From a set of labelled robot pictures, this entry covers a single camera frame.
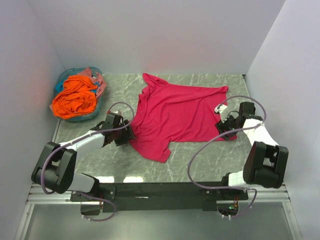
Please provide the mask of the red t shirt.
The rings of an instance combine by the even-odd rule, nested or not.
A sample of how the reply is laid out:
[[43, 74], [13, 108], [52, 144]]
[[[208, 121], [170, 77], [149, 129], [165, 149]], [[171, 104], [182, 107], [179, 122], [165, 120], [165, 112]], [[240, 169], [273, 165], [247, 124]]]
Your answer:
[[226, 100], [228, 86], [177, 85], [148, 73], [142, 78], [147, 86], [138, 96], [130, 141], [142, 157], [165, 163], [171, 142], [207, 142], [219, 135], [214, 109]]

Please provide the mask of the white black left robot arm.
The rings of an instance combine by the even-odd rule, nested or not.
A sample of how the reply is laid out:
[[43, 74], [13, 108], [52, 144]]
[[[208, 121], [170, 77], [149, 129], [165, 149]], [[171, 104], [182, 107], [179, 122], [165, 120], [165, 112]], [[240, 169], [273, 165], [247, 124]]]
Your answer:
[[108, 111], [104, 121], [73, 140], [48, 142], [32, 171], [31, 181], [45, 188], [49, 194], [67, 191], [82, 192], [88, 201], [101, 196], [100, 181], [85, 173], [76, 173], [76, 163], [90, 151], [114, 142], [127, 144], [135, 138], [130, 121], [116, 112]]

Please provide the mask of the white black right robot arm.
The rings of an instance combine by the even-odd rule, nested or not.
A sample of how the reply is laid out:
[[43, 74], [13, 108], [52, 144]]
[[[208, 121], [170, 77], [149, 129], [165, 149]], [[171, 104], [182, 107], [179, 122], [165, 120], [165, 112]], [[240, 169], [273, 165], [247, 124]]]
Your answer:
[[220, 115], [220, 121], [215, 124], [220, 134], [241, 129], [251, 145], [243, 170], [230, 173], [228, 182], [219, 187], [221, 197], [230, 200], [237, 194], [237, 187], [250, 185], [280, 188], [284, 180], [289, 150], [280, 146], [270, 136], [263, 118], [256, 115], [255, 104], [240, 103], [237, 117], [234, 117], [224, 104], [217, 106], [214, 112]]

